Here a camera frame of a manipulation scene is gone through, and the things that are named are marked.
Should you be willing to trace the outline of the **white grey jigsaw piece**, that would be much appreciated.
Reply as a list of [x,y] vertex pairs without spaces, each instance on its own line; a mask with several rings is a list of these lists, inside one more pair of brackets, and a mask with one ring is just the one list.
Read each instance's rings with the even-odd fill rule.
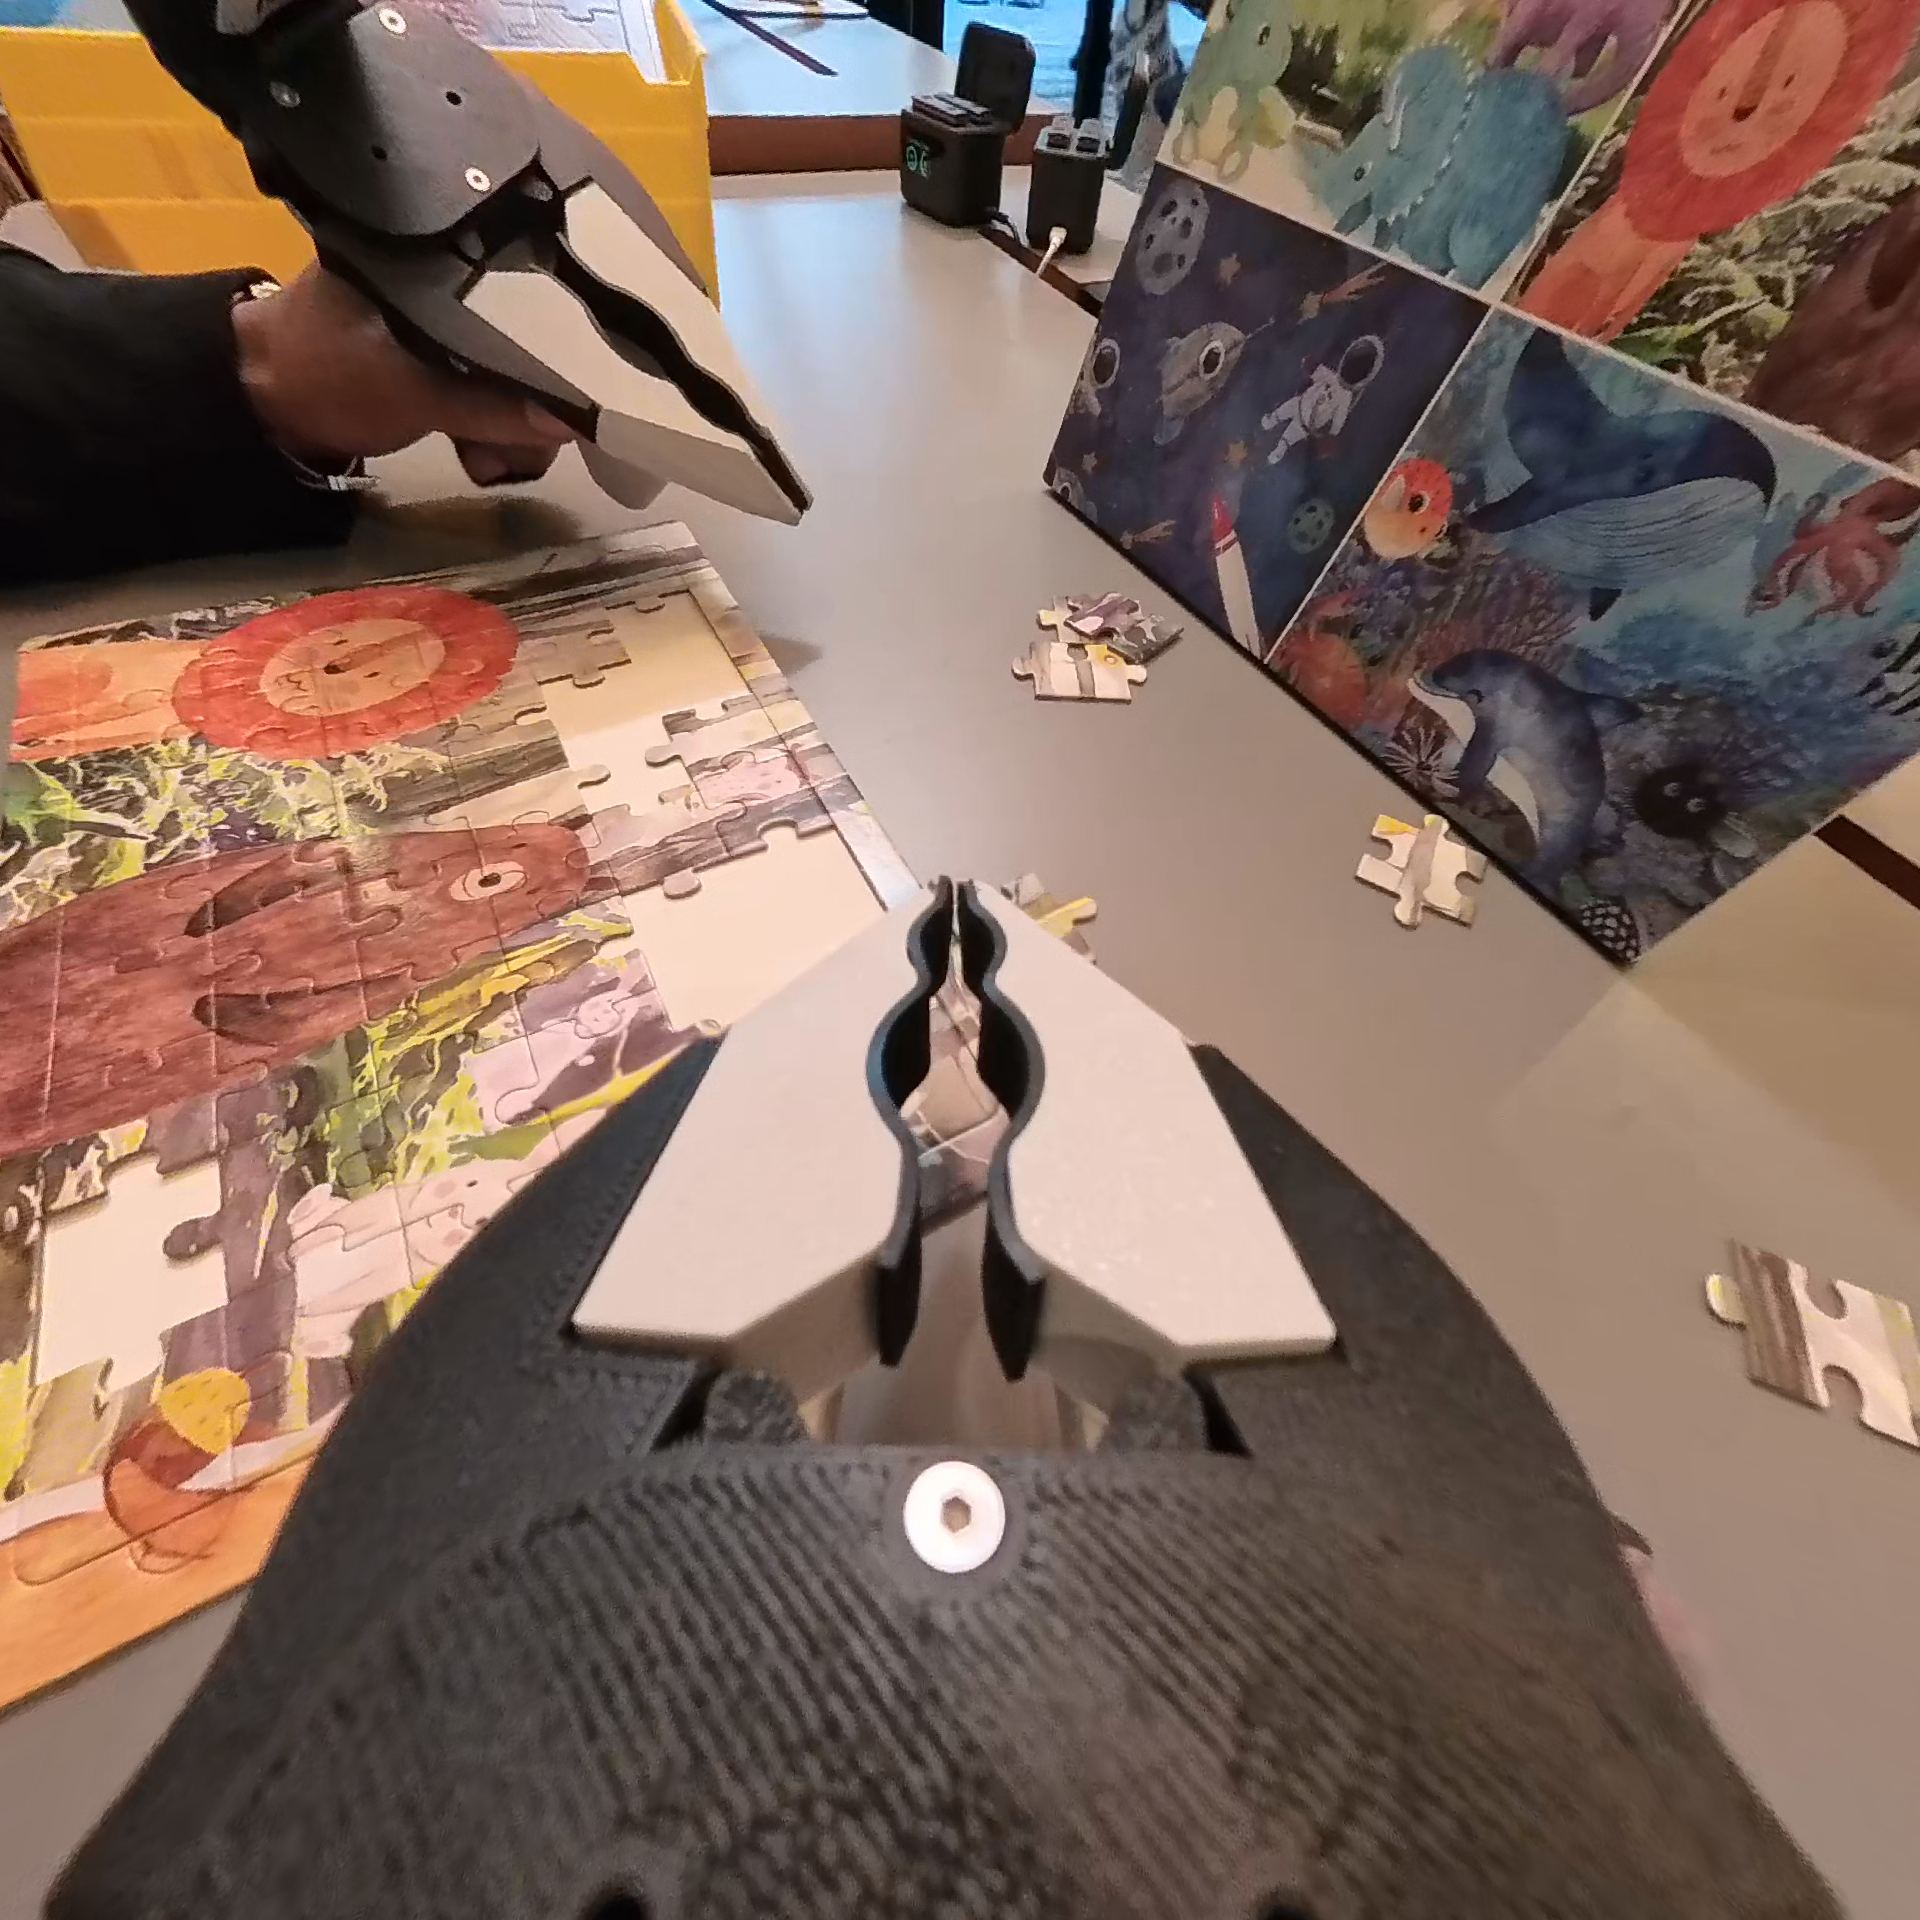
[[1917,1450],[1917,1334],[1913,1311],[1740,1240],[1703,1287],[1709,1313],[1741,1334],[1745,1376],[1811,1408],[1832,1403],[1831,1376],[1853,1388],[1863,1428]]
[[1476,920],[1475,889],[1489,868],[1488,855],[1453,828],[1427,815],[1405,824],[1389,815],[1371,820],[1371,851],[1360,858],[1355,881],[1393,900],[1393,922],[1417,929],[1427,920],[1469,926]]

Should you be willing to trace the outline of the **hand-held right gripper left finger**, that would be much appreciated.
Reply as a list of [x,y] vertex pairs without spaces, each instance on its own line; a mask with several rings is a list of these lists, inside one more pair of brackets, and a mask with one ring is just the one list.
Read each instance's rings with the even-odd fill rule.
[[731,1024],[571,1314],[577,1336],[797,1396],[900,1363],[920,1307],[904,1107],[950,943],[942,878]]

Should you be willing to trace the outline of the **black stand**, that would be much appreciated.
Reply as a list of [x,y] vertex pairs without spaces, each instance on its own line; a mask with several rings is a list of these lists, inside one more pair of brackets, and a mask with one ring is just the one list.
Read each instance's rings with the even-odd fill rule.
[[1143,187],[1161,153],[1187,86],[1173,19],[1189,6],[1085,6],[1071,57],[1071,118],[1097,121],[1110,138],[1110,172]]

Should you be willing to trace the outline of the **purple jigsaw piece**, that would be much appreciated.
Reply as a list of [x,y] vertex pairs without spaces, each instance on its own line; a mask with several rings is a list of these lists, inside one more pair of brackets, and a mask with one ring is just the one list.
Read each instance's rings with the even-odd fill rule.
[[1070,594],[1043,608],[1038,626],[1073,649],[1104,652],[1137,668],[1150,668],[1183,635],[1176,619],[1152,615],[1121,593]]

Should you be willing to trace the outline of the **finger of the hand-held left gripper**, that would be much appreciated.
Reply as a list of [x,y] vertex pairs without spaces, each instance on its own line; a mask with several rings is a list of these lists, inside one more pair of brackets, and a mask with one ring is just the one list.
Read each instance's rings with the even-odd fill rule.
[[599,183],[571,187],[560,251],[563,279],[617,345],[652,360],[697,419],[751,455],[772,490],[807,491],[697,274],[635,219],[625,201]]
[[647,474],[758,519],[799,523],[811,507],[808,486],[805,494],[772,490],[751,455],[697,419],[652,360],[603,332],[563,279],[564,267],[560,249],[544,273],[486,267],[463,305],[588,401],[588,447],[599,474]]

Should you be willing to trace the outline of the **animal jigsaw puzzle board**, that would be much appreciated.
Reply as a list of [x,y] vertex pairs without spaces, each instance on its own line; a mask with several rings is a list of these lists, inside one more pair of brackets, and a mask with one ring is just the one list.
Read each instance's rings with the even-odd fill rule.
[[915,891],[676,523],[25,643],[5,1711],[248,1583],[469,1238]]

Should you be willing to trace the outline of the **person's left hand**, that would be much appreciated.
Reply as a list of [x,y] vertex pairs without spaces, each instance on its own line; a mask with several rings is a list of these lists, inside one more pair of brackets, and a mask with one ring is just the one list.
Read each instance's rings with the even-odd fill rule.
[[532,482],[576,432],[480,376],[428,364],[345,279],[309,267],[230,308],[235,366],[267,436],[336,471],[443,436],[478,487]]

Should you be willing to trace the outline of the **black charging case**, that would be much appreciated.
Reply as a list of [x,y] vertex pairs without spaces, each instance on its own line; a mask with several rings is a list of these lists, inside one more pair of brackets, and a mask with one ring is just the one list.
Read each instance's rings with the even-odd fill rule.
[[1092,249],[1110,145],[1104,121],[1053,118],[1036,142],[1024,208],[1024,241],[1045,257]]

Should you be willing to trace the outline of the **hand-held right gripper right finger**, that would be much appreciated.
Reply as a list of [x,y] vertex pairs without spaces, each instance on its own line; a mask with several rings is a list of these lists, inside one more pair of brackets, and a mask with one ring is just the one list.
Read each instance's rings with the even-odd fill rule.
[[1006,1118],[981,1263],[1006,1382],[1117,1394],[1328,1353],[1334,1321],[1181,1031],[968,881],[955,943]]

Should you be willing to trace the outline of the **stack of puzzle boards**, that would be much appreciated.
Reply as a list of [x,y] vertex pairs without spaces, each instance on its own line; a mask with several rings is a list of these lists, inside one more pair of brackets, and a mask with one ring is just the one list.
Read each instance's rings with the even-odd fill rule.
[[494,54],[623,55],[657,63],[649,23],[628,28],[617,2],[431,2],[456,33]]

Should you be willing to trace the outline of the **black charger with green display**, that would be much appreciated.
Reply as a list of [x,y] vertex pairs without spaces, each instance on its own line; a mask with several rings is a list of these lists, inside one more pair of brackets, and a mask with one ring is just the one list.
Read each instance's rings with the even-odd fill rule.
[[937,224],[981,230],[1000,204],[1006,127],[959,95],[918,95],[899,118],[902,201]]

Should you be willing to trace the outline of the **illustrated puzzle box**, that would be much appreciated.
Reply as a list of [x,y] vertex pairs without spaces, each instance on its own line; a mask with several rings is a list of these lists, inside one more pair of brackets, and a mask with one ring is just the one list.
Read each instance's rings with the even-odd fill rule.
[[1915,756],[1915,34],[1208,6],[1047,491],[1636,964]]

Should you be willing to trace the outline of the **yellow plastic bin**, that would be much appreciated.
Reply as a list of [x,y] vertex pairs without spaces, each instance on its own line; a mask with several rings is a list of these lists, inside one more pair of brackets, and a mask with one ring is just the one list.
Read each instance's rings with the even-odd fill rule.
[[[712,190],[703,48],[681,6],[617,2],[657,63],[496,54],[582,121],[657,204],[711,298]],[[5,192],[27,185],[101,271],[296,278],[316,249],[265,199],[233,135],[157,64],[124,6],[5,6]]]

